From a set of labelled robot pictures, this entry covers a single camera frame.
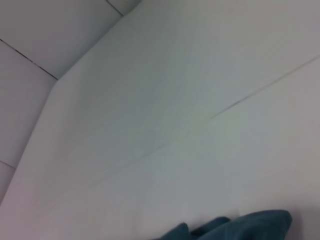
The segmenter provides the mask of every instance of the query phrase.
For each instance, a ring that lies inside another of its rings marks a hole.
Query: cloth
[[[260,211],[235,220],[218,217],[192,232],[181,223],[159,240],[284,240],[291,222],[288,211]]]

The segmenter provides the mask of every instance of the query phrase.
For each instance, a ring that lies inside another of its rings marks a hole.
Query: wall seam
[[[15,50],[18,54],[20,54],[22,57],[24,57],[25,59],[27,59],[29,62],[31,62],[32,64],[34,64],[35,66],[37,66],[39,69],[41,69],[42,71],[46,72],[47,74],[49,74],[51,77],[53,77],[55,80],[58,80],[58,78],[56,78],[55,76],[53,76],[50,72],[48,72],[47,70],[43,69],[41,66],[39,66],[38,64],[36,64],[34,61],[32,61],[30,58],[28,58],[27,56],[23,55],[21,52],[19,52],[17,49],[15,49],[13,46],[11,46],[9,43],[7,43],[6,41],[2,40],[0,38],[0,41],[3,42],[5,45],[7,45],[9,48],[11,48],[12,50]]]
[[[121,17],[124,16],[124,14],[122,12],[120,12],[109,0],[105,0],[109,5],[110,7],[112,7]]]
[[[1,161],[1,160],[0,160],[0,163],[6,165],[7,167],[9,167],[9,168],[11,168],[11,169],[16,170],[16,168],[15,168],[14,166],[11,166],[10,164],[8,164],[8,163],[6,163],[6,162],[4,162],[4,161]]]

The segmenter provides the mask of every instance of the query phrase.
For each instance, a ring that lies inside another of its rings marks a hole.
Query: white surface
[[[148,239],[286,208],[303,223],[292,239],[318,239],[320,62],[298,68],[319,55],[319,7],[142,2],[54,86],[1,237]]]
[[[109,2],[122,13],[128,14],[133,10],[142,0],[109,0]]]
[[[1,0],[0,39],[60,78],[119,18],[105,0]]]
[[[56,80],[0,41],[0,161],[17,167]]]
[[[14,173],[14,168],[0,162],[0,205]]]

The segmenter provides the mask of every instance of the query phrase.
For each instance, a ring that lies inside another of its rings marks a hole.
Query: dark green fabric
[[[260,211],[232,221],[219,217],[192,232],[182,223],[160,240],[284,240],[291,222],[288,211]]]

